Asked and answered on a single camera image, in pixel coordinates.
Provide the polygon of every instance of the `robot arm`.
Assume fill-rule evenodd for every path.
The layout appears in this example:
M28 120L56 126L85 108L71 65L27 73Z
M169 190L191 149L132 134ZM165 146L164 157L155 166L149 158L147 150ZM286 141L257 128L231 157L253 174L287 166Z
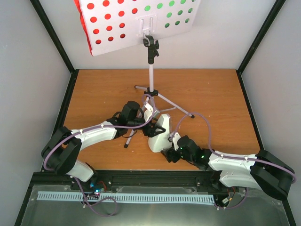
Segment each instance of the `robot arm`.
M69 139L64 145L58 147L55 152L49 157L47 166L52 168L58 175L70 175L87 182L93 175L94 170L86 163L77 160L79 152L86 147L105 141L113 140L125 135L128 129L115 128L114 126L140 126L143 125L152 116L152 107L150 104L145 104L146 111L143 112L137 102L129 101L122 109L113 117L107 119L99 125L85 129L69 130L66 127L61 127L52 136L48 144L43 149L41 155L45 159L49 153L62 142L65 138L72 134L76 134ZM141 127L145 136L153 137L157 134L165 132L165 129L157 126L156 123L149 122Z
M167 134L169 120L166 116L161 115L158 123L165 126L168 124L168 128L165 127L165 133L150 138L149 145L153 152L161 152L168 162L177 162L183 159L200 170L216 171L214 178L218 178L218 181L213 179L212 183L217 189L220 186L249 187L263 190L266 194L278 200L287 198L293 181L292 175L273 166L251 161L251 159L258 159L273 163L294 173L293 169L268 151L260 150L258 154L239 155L214 150L217 153L214 154L209 149L200 148L188 136L181 137L178 133L175 133L173 139L169 140L170 134Z

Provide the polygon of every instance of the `white board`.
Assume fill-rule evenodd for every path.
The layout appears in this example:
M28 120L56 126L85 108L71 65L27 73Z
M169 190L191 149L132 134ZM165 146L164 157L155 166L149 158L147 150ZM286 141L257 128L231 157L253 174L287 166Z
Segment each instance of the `white board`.
M74 0L93 56L188 32L201 0Z

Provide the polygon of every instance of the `white wall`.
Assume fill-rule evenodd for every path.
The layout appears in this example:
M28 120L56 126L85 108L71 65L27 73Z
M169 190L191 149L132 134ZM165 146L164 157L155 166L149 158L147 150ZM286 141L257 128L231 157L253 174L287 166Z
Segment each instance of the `white wall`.
M14 225L70 74L30 1L0 7L0 225Z
M243 80L266 150L299 181L289 203L301 225L301 1L288 0L258 47Z
M143 45L92 57L73 0L40 0L75 68L146 68ZM193 30L160 41L156 68L238 68L275 0L202 0Z

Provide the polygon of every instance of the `wooden table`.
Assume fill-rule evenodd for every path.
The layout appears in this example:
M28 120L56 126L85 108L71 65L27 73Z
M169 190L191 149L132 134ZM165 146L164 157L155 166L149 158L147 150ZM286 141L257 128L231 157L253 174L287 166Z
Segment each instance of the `wooden table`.
M148 86L148 70L80 70L64 125L81 129L99 124L121 111L129 100L142 103L143 92L134 85ZM212 148L226 153L251 154L258 142L242 90L233 69L155 69L155 88L187 111L207 117L212 127ZM158 109L172 107L159 97ZM179 110L168 112L173 129L183 117ZM188 135L207 147L208 129L198 116L186 118L181 136ZM84 149L79 159L97 170L198 170L185 161L168 163L153 153L141 131L125 149L125 138L104 141Z

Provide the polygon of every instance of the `tripod stand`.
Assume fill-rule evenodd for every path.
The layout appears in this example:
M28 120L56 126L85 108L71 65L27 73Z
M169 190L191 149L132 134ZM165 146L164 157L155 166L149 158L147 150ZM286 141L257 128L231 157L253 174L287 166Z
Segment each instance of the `tripod stand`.
M176 105L174 102L171 100L167 99L165 96L161 95L158 90L154 89L154 62L155 62L155 57L159 56L158 49L159 49L159 42L158 40L155 41L154 38L151 35L145 35L145 38L143 39L143 44L145 47L148 48L148 63L149 63L149 79L150 79L150 86L149 87L142 87L142 86L135 86L135 89L142 89L144 90L145 94L149 94L152 97L158 96L159 98L165 100L166 102L170 103L172 106L175 108L179 109L180 111L184 112L185 114L188 114L189 112L185 111L183 108L180 106ZM132 135L134 134L134 130L131 131L129 138L127 139L126 144L124 145L125 148L128 147Z

